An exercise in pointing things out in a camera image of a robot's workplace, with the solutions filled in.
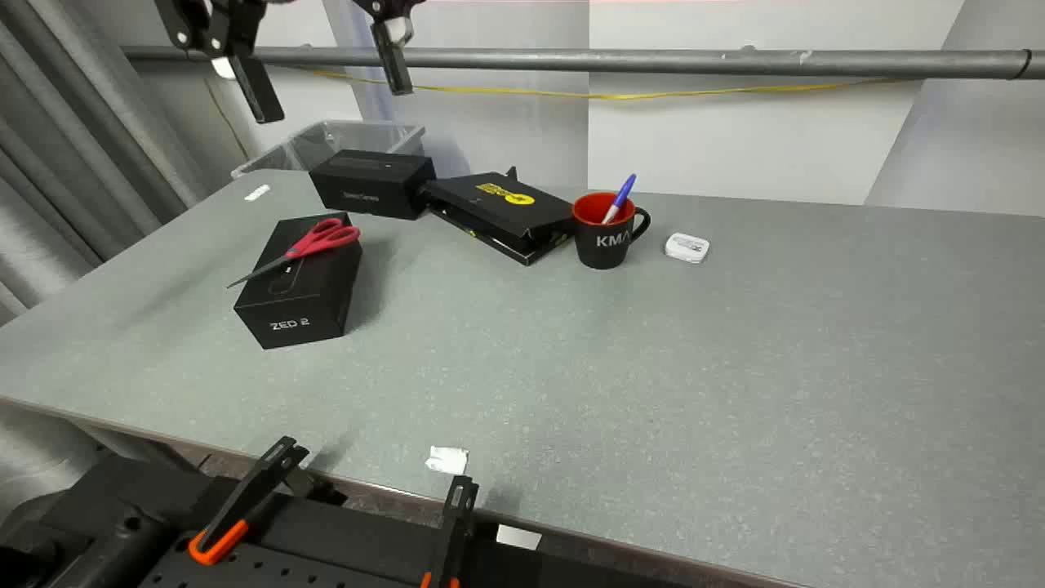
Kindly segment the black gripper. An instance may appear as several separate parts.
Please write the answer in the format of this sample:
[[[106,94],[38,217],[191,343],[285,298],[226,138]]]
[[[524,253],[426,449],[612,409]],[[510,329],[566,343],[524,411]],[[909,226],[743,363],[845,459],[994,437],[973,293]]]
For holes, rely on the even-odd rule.
[[[260,21],[272,4],[291,0],[153,0],[160,22],[175,50],[230,55],[255,50]],[[414,35],[413,11],[420,0],[353,0],[374,22],[376,54],[396,94],[413,92],[406,45]],[[269,69],[255,55],[232,55],[234,83],[258,126],[276,126],[285,108],[276,94]]]

